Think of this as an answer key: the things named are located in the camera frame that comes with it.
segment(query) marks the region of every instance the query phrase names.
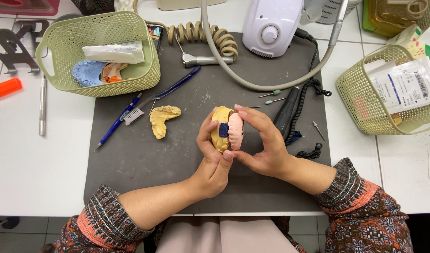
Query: gray cable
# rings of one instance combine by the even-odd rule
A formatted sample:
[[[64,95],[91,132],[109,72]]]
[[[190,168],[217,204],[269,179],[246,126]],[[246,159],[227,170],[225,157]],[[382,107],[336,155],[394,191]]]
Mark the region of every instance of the gray cable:
[[[342,6],[346,6],[348,4],[348,0],[343,0],[340,8],[339,8],[339,13],[337,15],[337,22],[340,21],[342,22],[344,19],[344,11],[346,10],[346,8],[342,8]],[[210,50],[212,51],[213,56],[215,56],[215,58],[218,61],[218,64],[224,69],[224,71],[226,71],[226,73],[231,76],[231,78],[233,78],[235,81],[237,81],[238,83],[240,83],[241,85],[249,88],[249,89],[254,89],[254,90],[259,90],[259,91],[273,91],[273,90],[277,90],[277,89],[288,89],[291,88],[295,85],[298,85],[306,80],[308,80],[309,78],[313,77],[316,73],[318,73],[318,71],[321,70],[321,68],[325,65],[325,63],[327,62],[327,60],[329,59],[330,55],[332,54],[332,51],[334,50],[334,46],[336,43],[336,40],[338,38],[338,34],[340,33],[340,29],[341,29],[341,25],[340,26],[334,26],[334,28],[332,29],[332,33],[336,33],[334,36],[331,36],[330,39],[331,41],[329,41],[329,45],[327,47],[327,51],[326,54],[324,55],[323,59],[320,61],[320,63],[318,63],[318,65],[309,73],[307,73],[306,75],[304,75],[303,77],[300,77],[292,82],[288,82],[288,83],[284,83],[284,84],[280,84],[280,85],[274,85],[274,86],[261,86],[261,85],[257,85],[257,84],[253,84],[250,83],[248,81],[243,80],[241,77],[239,77],[237,74],[235,74],[230,68],[229,66],[223,61],[223,59],[221,58],[221,55],[219,55],[218,50],[216,49],[215,43],[213,42],[212,39],[212,35],[210,34],[210,29],[207,29],[207,27],[209,26],[209,17],[207,16],[207,0],[201,0],[201,18],[202,18],[202,24],[204,27],[204,32],[206,33],[206,39],[207,39],[207,43],[209,44]]]

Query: white bristles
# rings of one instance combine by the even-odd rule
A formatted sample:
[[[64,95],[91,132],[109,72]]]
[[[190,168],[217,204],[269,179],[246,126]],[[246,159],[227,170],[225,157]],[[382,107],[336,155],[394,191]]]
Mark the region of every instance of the white bristles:
[[[143,111],[141,111],[138,108],[134,108],[132,111],[130,111],[128,113],[128,115],[126,115],[124,117],[124,123],[129,126],[130,124],[132,124],[132,122],[136,121],[139,117],[141,117],[143,114],[145,114]]]

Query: silver handpiece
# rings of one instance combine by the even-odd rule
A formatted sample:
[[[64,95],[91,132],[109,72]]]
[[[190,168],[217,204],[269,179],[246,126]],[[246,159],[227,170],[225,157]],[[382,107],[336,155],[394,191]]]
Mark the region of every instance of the silver handpiece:
[[[342,0],[340,7],[338,8],[337,18],[330,34],[329,46],[335,46],[337,44],[338,35],[340,35],[341,26],[343,19],[346,14],[346,8],[348,7],[349,0]]]
[[[231,64],[234,62],[233,57],[223,56],[221,57],[226,64]],[[195,65],[209,65],[209,64],[218,64],[216,58],[214,56],[194,56],[187,53],[182,53],[182,63],[184,67],[191,67]]]
[[[40,86],[40,125],[38,128],[39,135],[45,135],[46,121],[46,77],[43,76]]]

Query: forearm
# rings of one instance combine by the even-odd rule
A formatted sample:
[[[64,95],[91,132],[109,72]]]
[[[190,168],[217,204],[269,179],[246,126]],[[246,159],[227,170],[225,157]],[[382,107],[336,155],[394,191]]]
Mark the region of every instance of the forearm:
[[[279,179],[291,183],[309,194],[319,194],[330,186],[337,169],[288,155]]]
[[[118,196],[118,201],[135,225],[148,231],[157,224],[199,201],[202,196],[189,180],[133,190]]]

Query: product label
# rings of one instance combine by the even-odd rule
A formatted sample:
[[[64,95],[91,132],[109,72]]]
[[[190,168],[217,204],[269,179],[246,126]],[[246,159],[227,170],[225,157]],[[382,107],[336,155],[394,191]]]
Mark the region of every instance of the product label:
[[[430,89],[421,71],[421,66],[408,67],[380,75],[371,82],[387,108],[423,106],[430,104]]]

